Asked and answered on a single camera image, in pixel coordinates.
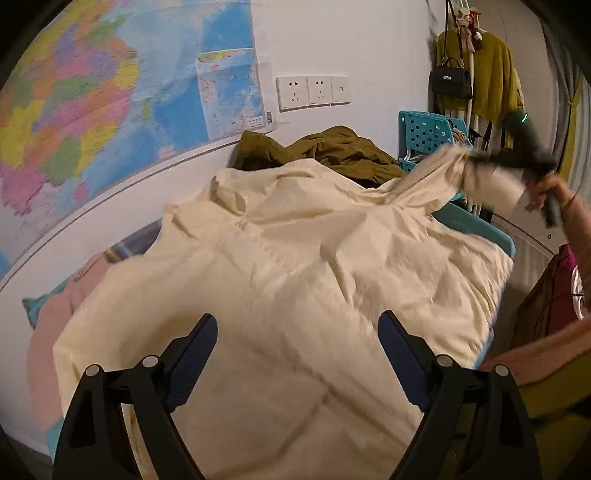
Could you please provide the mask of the person's right hand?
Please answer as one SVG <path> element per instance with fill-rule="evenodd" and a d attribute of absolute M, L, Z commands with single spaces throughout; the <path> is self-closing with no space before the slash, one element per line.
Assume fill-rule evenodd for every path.
<path fill-rule="evenodd" d="M 540 210 L 548 199 L 554 198 L 560 211 L 565 213 L 576 196 L 566 181 L 557 174 L 549 174 L 537 183 L 528 182 L 526 190 L 530 198 L 529 207 L 535 210 Z"/>

